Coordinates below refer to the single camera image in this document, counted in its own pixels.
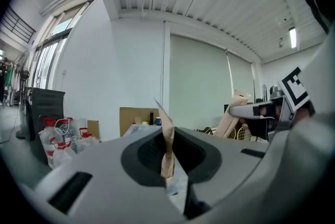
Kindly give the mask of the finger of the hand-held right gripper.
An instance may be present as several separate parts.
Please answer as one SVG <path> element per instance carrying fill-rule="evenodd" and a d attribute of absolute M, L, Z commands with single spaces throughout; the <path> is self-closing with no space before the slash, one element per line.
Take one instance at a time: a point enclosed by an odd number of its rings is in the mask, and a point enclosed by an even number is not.
<path fill-rule="evenodd" d="M 234 117 L 260 117 L 260 109 L 256 104 L 231 106 L 229 114 Z"/>

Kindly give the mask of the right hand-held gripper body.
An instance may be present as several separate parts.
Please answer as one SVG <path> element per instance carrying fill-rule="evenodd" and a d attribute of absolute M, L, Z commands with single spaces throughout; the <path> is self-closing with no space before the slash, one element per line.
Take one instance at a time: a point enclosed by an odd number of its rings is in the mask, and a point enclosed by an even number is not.
<path fill-rule="evenodd" d="M 299 109 L 310 111 L 310 97 L 298 78 L 300 73 L 300 67 L 296 67 L 270 87 L 270 99 L 255 109 L 260 119 L 247 119 L 253 136 L 271 141 L 276 133 L 294 125 Z"/>

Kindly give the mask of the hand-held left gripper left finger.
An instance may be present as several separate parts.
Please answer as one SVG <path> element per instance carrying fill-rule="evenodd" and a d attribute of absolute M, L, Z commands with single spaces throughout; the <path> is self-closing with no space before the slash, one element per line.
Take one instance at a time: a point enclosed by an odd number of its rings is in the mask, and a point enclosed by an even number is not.
<path fill-rule="evenodd" d="M 51 223 L 183 223 L 160 175 L 160 129 L 100 143 L 50 172 L 35 188 Z"/>

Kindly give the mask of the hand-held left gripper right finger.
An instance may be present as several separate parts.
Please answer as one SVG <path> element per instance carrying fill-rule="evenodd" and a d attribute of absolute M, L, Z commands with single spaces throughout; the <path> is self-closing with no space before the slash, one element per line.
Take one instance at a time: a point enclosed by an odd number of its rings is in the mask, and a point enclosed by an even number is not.
<path fill-rule="evenodd" d="M 184 216 L 192 219 L 216 206 L 248 177 L 267 148 L 267 143 L 176 128 L 173 152 L 188 177 Z"/>

